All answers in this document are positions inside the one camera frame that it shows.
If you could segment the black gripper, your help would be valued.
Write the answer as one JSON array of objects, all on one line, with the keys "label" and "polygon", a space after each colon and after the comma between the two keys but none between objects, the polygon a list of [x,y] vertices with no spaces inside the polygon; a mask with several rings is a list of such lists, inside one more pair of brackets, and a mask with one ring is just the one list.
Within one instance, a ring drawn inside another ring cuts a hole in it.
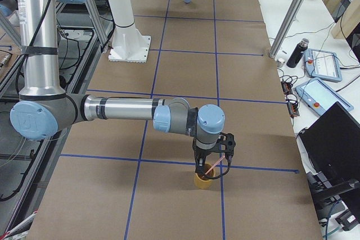
[{"label": "black gripper", "polygon": [[195,173],[204,173],[204,167],[200,164],[205,164],[206,157],[211,153],[223,153],[228,164],[231,164],[235,146],[236,142],[234,140],[234,135],[231,133],[221,132],[218,139],[211,144],[203,144],[197,139],[197,137],[194,137],[192,148],[194,151],[196,165]]}]

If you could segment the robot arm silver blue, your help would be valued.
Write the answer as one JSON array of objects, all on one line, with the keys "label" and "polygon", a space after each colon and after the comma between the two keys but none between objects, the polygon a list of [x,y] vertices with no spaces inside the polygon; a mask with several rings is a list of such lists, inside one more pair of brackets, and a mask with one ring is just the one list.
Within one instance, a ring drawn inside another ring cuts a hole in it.
[{"label": "robot arm silver blue", "polygon": [[[236,143],[232,134],[223,133],[225,114],[216,105],[192,108],[183,98],[68,94],[59,78],[57,1],[17,0],[24,87],[18,103],[10,111],[10,121],[18,133],[37,141],[82,121],[151,120],[156,130],[192,137],[196,172],[201,177],[210,178],[204,170],[207,155],[221,153],[231,162]],[[86,0],[62,1],[83,3]]]}]

